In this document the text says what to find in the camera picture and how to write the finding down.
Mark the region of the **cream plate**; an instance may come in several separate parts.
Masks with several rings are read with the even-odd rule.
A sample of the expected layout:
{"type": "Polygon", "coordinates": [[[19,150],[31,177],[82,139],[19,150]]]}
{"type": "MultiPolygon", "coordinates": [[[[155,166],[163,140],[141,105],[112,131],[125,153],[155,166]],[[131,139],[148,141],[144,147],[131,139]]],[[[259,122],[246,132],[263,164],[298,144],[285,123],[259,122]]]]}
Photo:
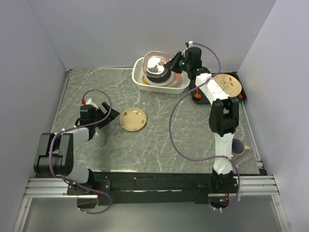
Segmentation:
{"type": "Polygon", "coordinates": [[[181,79],[181,74],[175,73],[175,74],[174,74],[174,78],[173,78],[173,83],[174,83],[174,85],[175,85],[176,83],[178,83],[178,82],[180,81],[180,79],[181,79]]]}

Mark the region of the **black glossy saucer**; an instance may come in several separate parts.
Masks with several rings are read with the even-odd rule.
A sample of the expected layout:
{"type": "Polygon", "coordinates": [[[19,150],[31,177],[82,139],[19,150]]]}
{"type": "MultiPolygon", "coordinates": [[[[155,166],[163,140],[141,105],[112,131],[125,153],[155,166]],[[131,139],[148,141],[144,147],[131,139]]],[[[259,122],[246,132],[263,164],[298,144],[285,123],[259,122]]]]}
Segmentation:
{"type": "Polygon", "coordinates": [[[168,71],[162,76],[152,77],[152,76],[147,75],[147,78],[148,80],[154,83],[163,83],[163,82],[166,82],[170,78],[170,75],[171,75],[171,71],[168,71]]]}

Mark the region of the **white scalloped bowl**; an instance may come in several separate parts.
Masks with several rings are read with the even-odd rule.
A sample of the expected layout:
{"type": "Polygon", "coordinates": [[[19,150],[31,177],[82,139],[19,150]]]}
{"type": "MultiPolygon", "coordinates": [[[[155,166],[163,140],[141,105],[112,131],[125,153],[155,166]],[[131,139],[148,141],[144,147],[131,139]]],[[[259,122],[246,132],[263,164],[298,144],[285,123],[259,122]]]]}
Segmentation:
{"type": "Polygon", "coordinates": [[[167,87],[168,85],[170,85],[173,80],[174,80],[174,74],[170,74],[170,77],[167,81],[162,82],[162,83],[156,83],[156,82],[152,82],[146,74],[143,75],[145,81],[150,84],[151,86],[156,86],[156,87],[167,87]]]}

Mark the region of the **clear glass saucer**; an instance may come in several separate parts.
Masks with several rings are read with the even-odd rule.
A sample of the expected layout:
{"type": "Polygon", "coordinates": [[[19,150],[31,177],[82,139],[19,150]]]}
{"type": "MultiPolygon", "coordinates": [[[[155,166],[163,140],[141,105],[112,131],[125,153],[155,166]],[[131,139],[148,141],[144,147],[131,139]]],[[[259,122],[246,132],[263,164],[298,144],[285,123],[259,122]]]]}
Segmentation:
{"type": "Polygon", "coordinates": [[[148,52],[142,61],[143,72],[150,77],[161,77],[167,73],[164,65],[170,61],[167,54],[160,51],[148,52]]]}

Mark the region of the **small beige saucer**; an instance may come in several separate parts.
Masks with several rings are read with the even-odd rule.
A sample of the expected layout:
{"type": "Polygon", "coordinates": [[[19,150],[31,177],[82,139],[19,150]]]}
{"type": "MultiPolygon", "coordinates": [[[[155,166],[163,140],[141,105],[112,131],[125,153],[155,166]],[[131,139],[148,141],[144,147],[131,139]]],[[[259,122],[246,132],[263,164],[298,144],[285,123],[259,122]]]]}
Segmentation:
{"type": "Polygon", "coordinates": [[[147,122],[147,116],[142,109],[128,108],[120,114],[120,125],[127,131],[139,131],[147,122]]]}

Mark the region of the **orange woven tray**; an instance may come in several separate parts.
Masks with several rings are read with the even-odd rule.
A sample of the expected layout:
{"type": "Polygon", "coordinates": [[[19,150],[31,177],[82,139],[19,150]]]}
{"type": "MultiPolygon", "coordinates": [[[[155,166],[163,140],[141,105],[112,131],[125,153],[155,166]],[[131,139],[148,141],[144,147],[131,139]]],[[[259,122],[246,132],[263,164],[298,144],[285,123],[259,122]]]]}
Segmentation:
{"type": "Polygon", "coordinates": [[[144,76],[142,76],[142,79],[141,79],[141,80],[142,80],[142,83],[143,83],[143,84],[149,85],[149,83],[145,80],[144,76]]]}

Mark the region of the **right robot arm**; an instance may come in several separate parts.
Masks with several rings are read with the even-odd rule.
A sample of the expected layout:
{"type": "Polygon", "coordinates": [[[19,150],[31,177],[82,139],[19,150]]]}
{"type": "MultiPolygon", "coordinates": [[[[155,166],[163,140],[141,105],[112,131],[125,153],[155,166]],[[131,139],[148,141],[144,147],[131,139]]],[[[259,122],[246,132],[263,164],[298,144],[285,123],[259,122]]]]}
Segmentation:
{"type": "Polygon", "coordinates": [[[215,75],[202,66],[201,49],[188,47],[168,61],[164,68],[174,73],[185,72],[195,87],[189,94],[200,89],[211,104],[209,127],[215,138],[214,165],[212,168],[211,187],[215,192],[225,192],[237,185],[234,179],[232,163],[232,142],[239,125],[239,100],[230,97],[215,82],[215,75]]]}

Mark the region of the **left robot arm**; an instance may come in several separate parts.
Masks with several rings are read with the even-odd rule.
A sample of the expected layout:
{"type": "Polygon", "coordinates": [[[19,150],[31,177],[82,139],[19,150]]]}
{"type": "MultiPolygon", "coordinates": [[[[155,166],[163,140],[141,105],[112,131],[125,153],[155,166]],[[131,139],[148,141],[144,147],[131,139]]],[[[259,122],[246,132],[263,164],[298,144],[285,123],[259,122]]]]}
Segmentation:
{"type": "Polygon", "coordinates": [[[103,112],[95,103],[86,103],[80,107],[80,117],[75,121],[74,128],[57,135],[43,133],[34,160],[34,172],[37,175],[63,177],[79,183],[79,189],[90,194],[96,188],[93,172],[74,162],[75,148],[91,140],[96,129],[101,129],[115,120],[120,113],[112,109],[106,102],[101,104],[107,112],[103,112]]]}

